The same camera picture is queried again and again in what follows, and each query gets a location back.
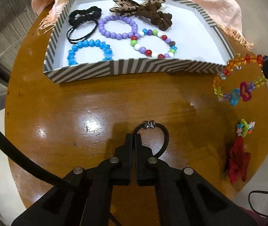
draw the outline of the purple bead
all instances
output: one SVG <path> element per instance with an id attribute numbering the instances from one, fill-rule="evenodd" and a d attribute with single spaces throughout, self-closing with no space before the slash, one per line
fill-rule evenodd
<path id="1" fill-rule="evenodd" d="M 110 32 L 110 31 L 107 31 L 107 32 L 105 33 L 105 37 L 110 37 L 110 35 L 111 35 L 111 32 Z"/>
<path id="2" fill-rule="evenodd" d="M 122 36 L 121 34 L 119 34 L 119 33 L 116 35 L 116 39 L 117 39 L 117 40 L 120 40 L 122 37 L 123 37 L 123 36 Z"/>
<path id="3" fill-rule="evenodd" d="M 137 39 L 139 39 L 139 38 L 140 38 L 140 34 L 138 34 L 138 33 L 134 33 L 134 36 L 136 36 L 136 37 L 137 37 Z"/>
<path id="4" fill-rule="evenodd" d="M 139 52 L 141 52 L 141 53 L 145 53 L 146 50 L 147 50 L 147 49 L 146 49 L 145 47 L 141 47 L 141 48 L 139 49 Z"/>
<path id="5" fill-rule="evenodd" d="M 115 32 L 112 32 L 111 35 L 110 35 L 110 37 L 111 37 L 112 39 L 116 38 L 116 33 L 115 33 Z"/>
<path id="6" fill-rule="evenodd" d="M 101 34 L 102 34 L 102 35 L 105 35 L 106 32 L 107 32 L 107 30 L 103 29 L 103 30 L 101 31 Z"/>
<path id="7" fill-rule="evenodd" d="M 134 33 L 133 32 L 129 32 L 128 33 L 128 37 L 131 38 L 132 36 L 134 36 Z"/>
<path id="8" fill-rule="evenodd" d="M 122 36 L 123 36 L 123 39 L 127 39 L 128 38 L 128 33 L 123 33 Z"/>
<path id="9" fill-rule="evenodd" d="M 172 41 L 171 39 L 167 38 L 167 39 L 165 40 L 165 43 L 166 43 L 166 44 L 170 44 L 171 41 Z"/>

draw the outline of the brown tabletop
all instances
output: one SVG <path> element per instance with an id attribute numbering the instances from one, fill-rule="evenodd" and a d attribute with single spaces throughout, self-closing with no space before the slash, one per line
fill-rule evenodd
<path id="1" fill-rule="evenodd" d="M 5 108 L 7 138 L 32 161 L 64 177 L 74 167 L 91 168 L 123 145 L 126 133 L 144 120 L 155 120 L 170 133 L 162 159 L 182 169 L 190 166 L 232 199 L 245 185 L 230 184 L 224 165 L 235 139 L 235 126 L 244 118 L 256 121 L 245 141 L 251 153 L 247 181 L 268 154 L 268 88 L 256 89 L 252 100 L 236 107 L 213 94 L 212 74 L 139 73 L 106 76 L 56 85 L 43 74 L 50 31 L 38 31 L 47 9 L 25 37 L 13 66 Z M 236 53 L 247 51 L 228 38 Z M 260 76 L 256 64 L 246 65 L 223 82 L 230 92 L 242 80 Z M 159 150 L 163 133 L 143 130 L 144 145 Z M 51 185 L 10 161 L 11 171 L 26 207 Z M 159 225 L 153 187 L 114 187 L 111 212 L 122 225 Z"/>

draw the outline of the green bead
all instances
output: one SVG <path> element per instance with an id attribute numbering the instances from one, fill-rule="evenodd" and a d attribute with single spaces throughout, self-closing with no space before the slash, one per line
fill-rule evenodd
<path id="1" fill-rule="evenodd" d="M 137 44 L 137 41 L 136 40 L 132 40 L 131 41 L 131 46 L 135 46 Z"/>

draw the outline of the metal bolt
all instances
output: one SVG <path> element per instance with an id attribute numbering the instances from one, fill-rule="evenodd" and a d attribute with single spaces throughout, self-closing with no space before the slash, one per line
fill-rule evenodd
<path id="1" fill-rule="evenodd" d="M 110 162 L 111 163 L 117 163 L 117 162 L 119 162 L 119 158 L 118 157 L 115 157 L 115 156 L 114 157 L 111 157 L 110 158 Z"/>
<path id="2" fill-rule="evenodd" d="M 76 168 L 74 168 L 73 172 L 74 172 L 75 174 L 81 174 L 81 173 L 83 172 L 83 168 L 81 168 L 81 167 L 76 167 Z"/>
<path id="3" fill-rule="evenodd" d="M 184 169 L 184 173 L 187 174 L 187 175 L 192 175 L 194 173 L 194 170 L 190 167 L 186 167 Z"/>
<path id="4" fill-rule="evenodd" d="M 150 158 L 148 159 L 148 162 L 151 163 L 151 164 L 154 164 L 154 163 L 157 162 L 157 159 L 156 159 L 155 157 L 150 157 Z"/>

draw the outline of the white bead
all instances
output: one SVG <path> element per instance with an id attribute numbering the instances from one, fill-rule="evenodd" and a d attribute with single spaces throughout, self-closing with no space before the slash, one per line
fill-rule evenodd
<path id="1" fill-rule="evenodd" d="M 135 44 L 134 49 L 135 50 L 139 50 L 140 49 L 140 45 L 139 44 Z"/>
<path id="2" fill-rule="evenodd" d="M 152 58 L 157 58 L 158 57 L 158 53 L 152 53 Z"/>

